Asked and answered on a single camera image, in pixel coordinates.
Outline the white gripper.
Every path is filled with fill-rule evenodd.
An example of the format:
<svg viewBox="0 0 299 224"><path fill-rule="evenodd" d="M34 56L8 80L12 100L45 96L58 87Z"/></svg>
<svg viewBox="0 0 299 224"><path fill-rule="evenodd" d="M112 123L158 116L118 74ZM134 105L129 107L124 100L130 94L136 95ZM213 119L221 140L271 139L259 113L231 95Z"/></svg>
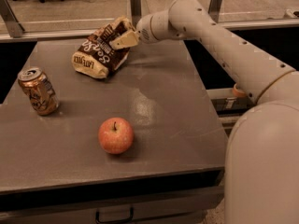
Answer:
<svg viewBox="0 0 299 224"><path fill-rule="evenodd" d="M129 30L110 41L109 45L114 50L134 47L139 43L139 37L145 43L152 43L152 33L150 30L151 18L151 15L142 17L136 25L137 33L133 30Z"/></svg>

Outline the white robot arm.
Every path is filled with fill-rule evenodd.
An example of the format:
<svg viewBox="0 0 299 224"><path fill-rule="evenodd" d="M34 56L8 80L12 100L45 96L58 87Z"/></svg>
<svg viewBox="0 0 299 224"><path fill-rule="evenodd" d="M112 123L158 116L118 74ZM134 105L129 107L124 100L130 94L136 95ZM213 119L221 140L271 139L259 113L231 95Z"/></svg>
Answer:
<svg viewBox="0 0 299 224"><path fill-rule="evenodd" d="M299 73L218 25L197 0L143 17L114 49L195 39L250 98L229 136L225 224L299 224Z"/></svg>

